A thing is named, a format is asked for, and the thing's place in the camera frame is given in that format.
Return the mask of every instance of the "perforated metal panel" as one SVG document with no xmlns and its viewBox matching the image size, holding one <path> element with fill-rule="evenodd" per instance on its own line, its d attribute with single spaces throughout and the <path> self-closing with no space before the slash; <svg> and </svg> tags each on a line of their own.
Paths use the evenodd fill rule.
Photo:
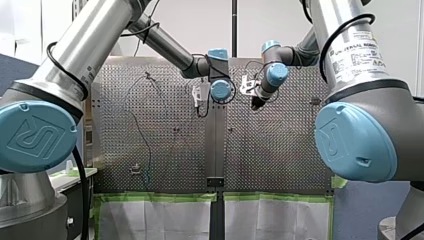
<svg viewBox="0 0 424 240">
<path fill-rule="evenodd" d="M 193 81 L 153 58 L 110 59 L 99 78 L 101 117 L 94 124 L 104 166 L 96 190 L 206 191 L 205 124 L 194 111 Z M 131 174 L 136 164 L 141 172 Z"/>
<path fill-rule="evenodd" d="M 230 62 L 237 86 L 247 61 Z M 247 72 L 252 76 L 260 67 L 250 64 Z M 324 194 L 330 188 L 313 140 L 320 106 L 310 104 L 326 96 L 326 86 L 315 68 L 290 73 L 280 97 L 263 110 L 251 111 L 240 94 L 227 107 L 226 191 Z M 94 162 L 101 169 L 96 191 L 207 191 L 206 122 L 197 118 L 191 98 L 199 81 L 183 79 L 157 58 L 108 60 L 92 89 Z M 136 164 L 141 174 L 132 175 Z"/>
<path fill-rule="evenodd" d="M 246 60 L 232 64 L 240 85 Z M 250 78 L 261 66 L 250 64 Z M 226 191 L 268 191 L 326 194 L 331 172 L 315 148 L 314 121 L 321 106 L 312 99 L 327 96 L 317 68 L 290 68 L 290 77 L 258 112 L 248 108 L 249 98 L 238 95 L 228 107 Z"/>
</svg>

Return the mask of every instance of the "blue joint cover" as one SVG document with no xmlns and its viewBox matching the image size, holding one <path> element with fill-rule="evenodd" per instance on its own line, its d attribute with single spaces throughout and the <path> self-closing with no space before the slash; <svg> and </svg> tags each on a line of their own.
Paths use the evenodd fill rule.
<svg viewBox="0 0 424 240">
<path fill-rule="evenodd" d="M 214 48 L 208 51 L 208 56 L 221 61 L 228 61 L 228 53 L 225 48 Z"/>
<path fill-rule="evenodd" d="M 325 164 L 343 178 L 384 182 L 396 173 L 396 150 L 389 135 L 374 117 L 353 104 L 335 102 L 320 111 L 315 143 Z"/>
<path fill-rule="evenodd" d="M 262 53 L 266 52 L 266 50 L 274 47 L 274 46 L 279 46 L 281 47 L 280 41 L 277 40 L 269 40 L 267 42 L 264 43 L 264 45 L 262 45 Z"/>
<path fill-rule="evenodd" d="M 231 86 L 225 80 L 214 81 L 211 85 L 211 95 L 217 101 L 225 101 L 231 96 Z"/>
<path fill-rule="evenodd" d="M 273 63 L 266 72 L 268 83 L 274 87 L 279 87 L 289 76 L 289 70 L 282 63 Z"/>
<path fill-rule="evenodd" d="M 24 101 L 0 108 L 0 169 L 34 173 L 66 160 L 77 141 L 77 127 L 61 107 Z"/>
</svg>

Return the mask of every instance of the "white cloth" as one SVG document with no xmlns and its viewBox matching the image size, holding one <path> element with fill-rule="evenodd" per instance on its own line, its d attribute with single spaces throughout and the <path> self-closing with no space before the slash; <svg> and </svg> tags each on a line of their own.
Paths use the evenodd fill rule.
<svg viewBox="0 0 424 240">
<path fill-rule="evenodd" d="M 210 202 L 107 202 L 100 240 L 209 240 Z"/>
<path fill-rule="evenodd" d="M 226 240 L 329 240 L 332 207 L 331 202 L 226 201 Z"/>
</svg>

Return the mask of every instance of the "white wall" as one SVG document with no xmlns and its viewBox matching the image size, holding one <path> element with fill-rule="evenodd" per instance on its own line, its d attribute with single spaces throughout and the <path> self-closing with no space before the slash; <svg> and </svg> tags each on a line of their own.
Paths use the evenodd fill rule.
<svg viewBox="0 0 424 240">
<path fill-rule="evenodd" d="M 154 3 L 146 13 L 150 14 Z M 152 19 L 191 53 L 226 48 L 231 54 L 230 0 L 161 0 Z M 123 55 L 133 56 L 137 41 L 136 37 L 121 38 Z M 137 55 L 158 56 L 147 46 L 140 46 Z"/>
<path fill-rule="evenodd" d="M 13 2 L 15 5 L 18 2 L 31 2 L 24 9 L 35 10 L 33 14 L 26 13 L 26 18 L 26 10 L 18 14 L 15 10 L 15 22 L 10 23 L 14 24 L 18 41 L 17 57 L 27 61 L 40 63 L 47 44 L 57 41 L 71 23 L 72 0 L 0 2 Z M 366 9 L 377 17 L 373 30 L 388 71 L 406 81 L 413 94 L 424 95 L 424 84 L 421 81 L 424 43 L 419 40 L 424 39 L 424 19 L 421 17 L 424 10 L 421 2 L 373 0 Z M 154 3 L 146 10 L 148 13 Z M 298 0 L 243 0 L 239 1 L 238 10 L 239 57 L 260 57 L 262 44 L 270 39 L 279 40 L 282 45 L 295 45 L 310 28 Z M 42 12 L 42 16 L 38 16 L 38 11 Z M 162 28 L 192 53 L 206 53 L 210 48 L 227 48 L 231 53 L 231 0 L 161 0 L 153 19 L 160 22 Z M 26 29 L 31 30 L 22 30 L 25 29 L 20 27 L 22 22 Z M 122 54 L 132 56 L 137 41 L 135 37 L 121 38 L 119 44 Z M 137 55 L 158 56 L 143 45 Z"/>
<path fill-rule="evenodd" d="M 373 0 L 366 10 L 376 15 L 374 34 L 388 71 L 417 89 L 421 0 Z M 267 40 L 295 45 L 311 25 L 297 0 L 239 1 L 239 56 L 258 57 Z"/>
</svg>

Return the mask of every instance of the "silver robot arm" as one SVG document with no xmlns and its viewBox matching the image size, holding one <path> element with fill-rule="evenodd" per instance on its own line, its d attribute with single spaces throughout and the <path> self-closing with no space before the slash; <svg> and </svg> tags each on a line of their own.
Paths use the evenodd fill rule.
<svg viewBox="0 0 424 240">
<path fill-rule="evenodd" d="M 208 76 L 214 100 L 225 101 L 231 95 L 225 49 L 196 57 L 160 27 L 136 34 L 149 26 L 143 14 L 149 2 L 89 1 L 54 48 L 49 46 L 50 59 L 30 79 L 9 87 L 0 100 L 0 125 L 9 129 L 0 137 L 0 170 L 40 172 L 69 156 L 83 115 L 81 101 L 126 28 L 181 69 L 185 78 Z"/>
<path fill-rule="evenodd" d="M 207 76 L 211 83 L 210 97 L 215 102 L 228 103 L 235 86 L 229 76 L 227 50 L 211 49 L 206 55 L 192 55 L 160 26 L 152 27 L 148 32 L 142 31 L 153 24 L 155 22 L 143 14 L 128 30 L 178 67 L 184 78 Z"/>
</svg>

